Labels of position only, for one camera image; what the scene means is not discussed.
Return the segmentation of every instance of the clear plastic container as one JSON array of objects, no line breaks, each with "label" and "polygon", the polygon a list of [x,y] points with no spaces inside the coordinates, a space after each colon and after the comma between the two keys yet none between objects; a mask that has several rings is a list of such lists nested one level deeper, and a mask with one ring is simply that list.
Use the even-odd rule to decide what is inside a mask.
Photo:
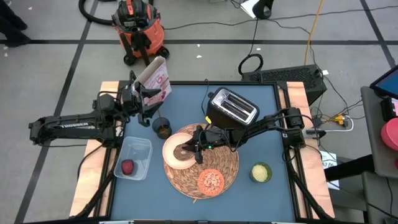
[{"label": "clear plastic container", "polygon": [[[150,157],[152,156],[152,143],[148,139],[126,137],[123,140],[119,159],[114,169],[114,175],[119,178],[130,180],[144,180],[147,177]],[[134,170],[131,175],[122,172],[122,161],[132,159]]]}]

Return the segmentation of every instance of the woven placemat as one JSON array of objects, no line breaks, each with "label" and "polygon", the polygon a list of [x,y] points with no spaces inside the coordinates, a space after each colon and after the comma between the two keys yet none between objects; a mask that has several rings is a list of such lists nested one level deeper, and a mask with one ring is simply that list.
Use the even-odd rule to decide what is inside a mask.
[{"label": "woven placemat", "polygon": [[[203,128],[206,126],[204,124],[191,124],[180,129],[178,133],[193,134],[198,125],[201,125]],[[222,192],[226,191],[232,185],[239,170],[238,152],[231,152],[228,146],[202,151],[202,155],[202,164],[194,164],[188,169],[183,170],[171,168],[166,162],[163,162],[164,170],[170,183],[179,192],[194,199],[212,198],[212,196],[201,193],[197,186],[197,180],[203,170],[216,169],[222,173],[224,177],[224,189]]]}]

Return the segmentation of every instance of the blue table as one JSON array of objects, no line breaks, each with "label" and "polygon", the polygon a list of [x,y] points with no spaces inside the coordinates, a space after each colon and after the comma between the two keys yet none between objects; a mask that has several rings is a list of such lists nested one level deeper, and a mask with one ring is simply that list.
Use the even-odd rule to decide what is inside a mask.
[{"label": "blue table", "polygon": [[[210,85],[209,91],[218,87]],[[260,118],[278,110],[274,87],[259,85],[226,85],[260,108]],[[172,93],[160,108],[171,122],[173,133],[180,128],[205,123],[200,103],[206,85],[173,85]],[[133,118],[126,126],[125,137],[151,140],[153,153],[145,180],[117,179],[111,219],[212,220],[212,221],[278,221],[293,222],[289,180],[282,160],[282,138],[276,131],[266,132],[239,148],[239,172],[232,186],[223,194],[206,200],[181,194],[169,182],[163,168],[162,146],[151,128],[144,128]],[[266,184],[255,184],[249,171],[256,162],[265,162],[272,169]]]}]

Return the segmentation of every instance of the orange vacuum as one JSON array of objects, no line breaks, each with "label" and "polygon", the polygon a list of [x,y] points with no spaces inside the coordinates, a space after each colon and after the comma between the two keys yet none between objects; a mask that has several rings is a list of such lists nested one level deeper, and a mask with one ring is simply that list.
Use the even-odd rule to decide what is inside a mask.
[{"label": "orange vacuum", "polygon": [[142,57],[148,66],[150,55],[169,57],[169,50],[163,46],[164,28],[160,24],[160,13],[154,6],[142,0],[121,1],[112,15],[112,22],[126,50],[123,58],[126,65],[133,65]]}]

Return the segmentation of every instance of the vacuum hose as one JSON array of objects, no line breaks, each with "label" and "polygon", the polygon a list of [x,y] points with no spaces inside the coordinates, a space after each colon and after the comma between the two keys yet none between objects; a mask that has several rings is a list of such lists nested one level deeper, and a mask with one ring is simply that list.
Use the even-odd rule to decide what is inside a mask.
[{"label": "vacuum hose", "polygon": [[87,13],[85,10],[85,3],[86,3],[86,0],[79,0],[79,10],[83,14],[83,16],[87,18],[88,21],[106,25],[106,26],[112,25],[112,23],[113,23],[112,20],[95,18],[94,16]]}]

